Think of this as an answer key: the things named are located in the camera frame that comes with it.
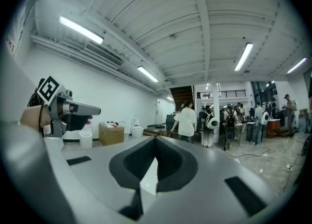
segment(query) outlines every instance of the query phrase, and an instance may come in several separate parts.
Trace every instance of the black backpack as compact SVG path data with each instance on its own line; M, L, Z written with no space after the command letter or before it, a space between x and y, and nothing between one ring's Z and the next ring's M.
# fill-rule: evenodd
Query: black backpack
M234 128L235 127L235 118L234 118L234 111L232 114L229 113L228 110L226 110L227 113L229 114L228 117L226 118L226 127Z

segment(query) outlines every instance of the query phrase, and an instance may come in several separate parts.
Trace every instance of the wooden cabinet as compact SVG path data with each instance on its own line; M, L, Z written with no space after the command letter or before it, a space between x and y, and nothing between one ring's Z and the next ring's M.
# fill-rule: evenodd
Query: wooden cabinet
M279 134L280 120L274 120L268 122L267 138L273 138Z

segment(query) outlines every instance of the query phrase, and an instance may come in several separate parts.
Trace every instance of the backpack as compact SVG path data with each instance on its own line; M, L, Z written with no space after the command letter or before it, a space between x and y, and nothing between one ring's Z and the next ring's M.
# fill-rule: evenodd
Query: backpack
M297 111L298 110L298 108L297 108L297 102L296 102L296 100L294 100L294 111Z
M226 118L226 127L235 127L235 118L234 118L234 111L232 112L232 114L229 113L228 110L226 110L227 113L229 114Z

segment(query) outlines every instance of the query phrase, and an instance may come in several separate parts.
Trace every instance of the ceiling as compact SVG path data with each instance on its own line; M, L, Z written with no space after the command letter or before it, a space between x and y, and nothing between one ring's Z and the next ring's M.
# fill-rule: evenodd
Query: ceiling
M118 70L151 91L286 80L293 64L312 55L307 29L288 0L38 0L37 35L83 47L91 40L62 26L60 16L103 36L102 45L125 60ZM246 42L253 49L235 72ZM141 74L140 65L159 82Z

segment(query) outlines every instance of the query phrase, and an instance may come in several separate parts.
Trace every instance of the floor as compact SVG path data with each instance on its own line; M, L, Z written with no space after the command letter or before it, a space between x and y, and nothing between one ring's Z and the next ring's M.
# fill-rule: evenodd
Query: floor
M245 141L246 135L241 135L240 145L233 142L231 149L226 152L232 156L241 156L244 154L259 155L244 155L241 157L231 157L238 160L239 163L247 167L250 171L259 175L268 185L272 187L277 196L280 196L284 189L287 191L296 180L300 173L300 169L304 163L305 156L300 156L303 142L307 138L307 134L296 133L293 139L275 137L273 139L264 138L260 148L256 148L253 144ZM223 149L223 137L217 145L211 149ZM93 142L93 148L100 147L97 142ZM81 149L79 142L64 143L62 151Z

